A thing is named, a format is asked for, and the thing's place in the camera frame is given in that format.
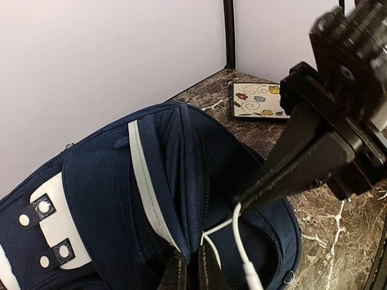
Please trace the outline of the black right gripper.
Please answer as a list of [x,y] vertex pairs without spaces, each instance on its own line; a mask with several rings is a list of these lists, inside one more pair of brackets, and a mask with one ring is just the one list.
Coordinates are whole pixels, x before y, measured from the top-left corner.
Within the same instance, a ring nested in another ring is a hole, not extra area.
[[316,66],[298,63],[281,80],[290,118],[235,196],[242,211],[322,184],[344,200],[386,177],[386,7],[336,7],[309,37]]

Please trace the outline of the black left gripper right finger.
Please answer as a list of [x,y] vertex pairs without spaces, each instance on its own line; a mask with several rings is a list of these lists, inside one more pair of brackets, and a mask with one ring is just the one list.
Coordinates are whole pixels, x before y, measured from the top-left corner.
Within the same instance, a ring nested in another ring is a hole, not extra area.
[[199,247],[198,278],[201,290],[230,289],[216,261],[215,253],[208,243],[203,243]]

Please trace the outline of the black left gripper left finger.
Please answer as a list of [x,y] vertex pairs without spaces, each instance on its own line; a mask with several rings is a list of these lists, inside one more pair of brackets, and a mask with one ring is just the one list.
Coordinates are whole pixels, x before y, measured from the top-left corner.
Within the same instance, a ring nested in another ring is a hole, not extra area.
[[184,256],[175,250],[169,259],[158,290],[186,290],[187,263]]

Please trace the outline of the white charger with cable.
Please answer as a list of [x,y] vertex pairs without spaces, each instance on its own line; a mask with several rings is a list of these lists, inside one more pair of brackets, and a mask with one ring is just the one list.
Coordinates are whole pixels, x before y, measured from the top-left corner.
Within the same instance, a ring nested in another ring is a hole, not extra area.
[[246,250],[244,248],[244,245],[242,243],[241,235],[239,232],[239,225],[238,225],[238,219],[240,217],[240,214],[241,214],[241,203],[238,203],[236,205],[236,207],[234,208],[232,218],[230,218],[229,220],[215,226],[211,230],[208,230],[208,231],[205,231],[202,233],[201,245],[204,245],[204,241],[206,241],[210,245],[210,247],[215,255],[215,260],[217,262],[217,265],[221,269],[220,254],[218,252],[216,245],[214,244],[214,242],[211,240],[211,238],[209,236],[231,224],[232,225],[232,233],[233,233],[234,240],[236,243],[236,248],[237,248],[237,250],[239,252],[239,256],[242,260],[242,266],[244,269],[245,278],[246,278],[246,282],[248,284],[248,287],[249,287],[249,289],[252,289],[252,290],[264,290],[262,283],[261,283],[261,280],[259,278],[259,275],[256,272],[256,269],[255,269],[253,263],[250,261],[248,255],[246,253]]

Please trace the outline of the navy blue student backpack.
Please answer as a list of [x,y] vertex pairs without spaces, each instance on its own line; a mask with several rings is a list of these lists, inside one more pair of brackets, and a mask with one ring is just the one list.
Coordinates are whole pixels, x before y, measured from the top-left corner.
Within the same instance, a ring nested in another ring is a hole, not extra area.
[[[232,218],[263,157],[200,109],[151,106],[72,144],[1,199],[5,289],[157,289],[178,250],[200,289],[202,233]],[[209,236],[247,289],[232,225]]]

